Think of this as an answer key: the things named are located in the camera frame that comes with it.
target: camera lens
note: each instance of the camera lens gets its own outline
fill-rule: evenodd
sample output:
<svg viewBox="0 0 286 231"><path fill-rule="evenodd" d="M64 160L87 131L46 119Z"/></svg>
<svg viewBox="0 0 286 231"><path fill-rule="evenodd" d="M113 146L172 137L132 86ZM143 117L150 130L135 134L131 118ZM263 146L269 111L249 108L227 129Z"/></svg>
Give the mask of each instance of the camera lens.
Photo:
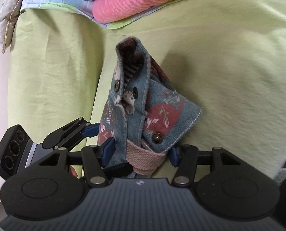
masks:
<svg viewBox="0 0 286 231"><path fill-rule="evenodd" d="M11 141L10 152L13 156L18 156L20 152L20 147L16 141Z"/></svg>
<svg viewBox="0 0 286 231"><path fill-rule="evenodd" d="M20 130L18 130L17 131L17 139L18 139L18 141L20 141L20 142L22 142L23 140L24 140L24 135L23 135L23 132L22 131L20 131Z"/></svg>
<svg viewBox="0 0 286 231"><path fill-rule="evenodd" d="M8 169L12 169L14 167L14 162L13 162L12 157L6 156L4 158L4 164Z"/></svg>

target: fabric fold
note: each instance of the fabric fold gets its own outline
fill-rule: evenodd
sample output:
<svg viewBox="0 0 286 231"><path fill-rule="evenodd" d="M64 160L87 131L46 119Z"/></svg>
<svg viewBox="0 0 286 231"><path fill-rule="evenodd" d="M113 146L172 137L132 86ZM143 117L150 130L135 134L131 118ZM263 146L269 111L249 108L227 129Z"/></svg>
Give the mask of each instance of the fabric fold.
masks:
<svg viewBox="0 0 286 231"><path fill-rule="evenodd" d="M148 175L197 121L201 110L178 94L137 38L117 44L117 65L100 121L98 145L113 136L109 166L128 162Z"/></svg>

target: yellow-green fabric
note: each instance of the yellow-green fabric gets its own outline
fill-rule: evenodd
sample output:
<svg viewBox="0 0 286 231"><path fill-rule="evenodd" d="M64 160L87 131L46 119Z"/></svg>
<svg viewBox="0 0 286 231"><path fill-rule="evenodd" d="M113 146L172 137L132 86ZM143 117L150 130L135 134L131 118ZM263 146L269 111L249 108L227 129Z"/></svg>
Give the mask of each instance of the yellow-green fabric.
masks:
<svg viewBox="0 0 286 231"><path fill-rule="evenodd" d="M103 62L102 39L98 26L85 16L23 13L11 46L9 126L21 124L41 143L80 116L89 120Z"/></svg>
<svg viewBox="0 0 286 231"><path fill-rule="evenodd" d="M186 0L120 29L99 28L76 14L27 10L11 51L9 125L20 123L41 141L78 116L89 119L95 90L86 83L97 82L103 59L91 116L98 122L115 45L127 36L138 37L176 90L202 108L183 143L202 150L223 146L265 174L277 173L286 159L286 0ZM84 58L65 58L64 44ZM154 176L171 177L174 170L166 162Z"/></svg>

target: black ribbed base plate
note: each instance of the black ribbed base plate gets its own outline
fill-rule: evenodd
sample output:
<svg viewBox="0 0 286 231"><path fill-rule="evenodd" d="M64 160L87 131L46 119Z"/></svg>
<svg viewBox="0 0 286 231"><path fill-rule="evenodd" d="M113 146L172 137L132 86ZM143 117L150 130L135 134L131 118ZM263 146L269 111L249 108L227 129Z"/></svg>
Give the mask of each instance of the black ribbed base plate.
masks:
<svg viewBox="0 0 286 231"><path fill-rule="evenodd" d="M284 231L272 218L230 221L204 209L189 189L167 179L114 179L91 189L73 211L46 221L13 216L0 223L5 231Z"/></svg>

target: robotic arm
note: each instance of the robotic arm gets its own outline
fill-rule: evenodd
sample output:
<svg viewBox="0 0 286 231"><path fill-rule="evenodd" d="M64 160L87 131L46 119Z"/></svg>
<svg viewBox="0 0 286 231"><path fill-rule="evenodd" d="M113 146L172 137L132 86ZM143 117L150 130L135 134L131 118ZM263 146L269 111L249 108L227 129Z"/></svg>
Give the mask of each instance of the robotic arm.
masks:
<svg viewBox="0 0 286 231"><path fill-rule="evenodd" d="M70 152L98 124L79 118L35 144L17 125L0 143L0 198L8 217L0 231L193 230L284 231L272 216L279 201L273 180L227 150L173 147L168 158L178 167L166 178L127 179L128 163L107 167L114 139ZM69 166L82 165L77 179ZM194 182L196 167L210 174Z"/></svg>

